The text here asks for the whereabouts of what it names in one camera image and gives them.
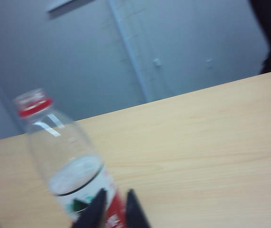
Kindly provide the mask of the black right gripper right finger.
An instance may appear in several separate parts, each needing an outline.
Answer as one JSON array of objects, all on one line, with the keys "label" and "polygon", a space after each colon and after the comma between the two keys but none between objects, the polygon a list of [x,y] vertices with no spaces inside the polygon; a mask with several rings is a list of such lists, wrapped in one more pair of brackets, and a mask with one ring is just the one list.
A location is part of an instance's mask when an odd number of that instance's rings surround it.
[{"label": "black right gripper right finger", "polygon": [[130,189],[127,193],[125,217],[128,228],[151,228],[149,220],[133,189]]}]

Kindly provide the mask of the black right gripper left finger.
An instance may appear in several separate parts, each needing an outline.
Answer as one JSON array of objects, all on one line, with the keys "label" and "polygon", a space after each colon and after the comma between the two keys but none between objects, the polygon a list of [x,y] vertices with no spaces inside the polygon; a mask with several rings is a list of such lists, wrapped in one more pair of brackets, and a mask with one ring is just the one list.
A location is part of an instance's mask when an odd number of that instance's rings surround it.
[{"label": "black right gripper left finger", "polygon": [[107,191],[100,189],[88,209],[71,226],[72,228],[104,228],[106,220]]}]

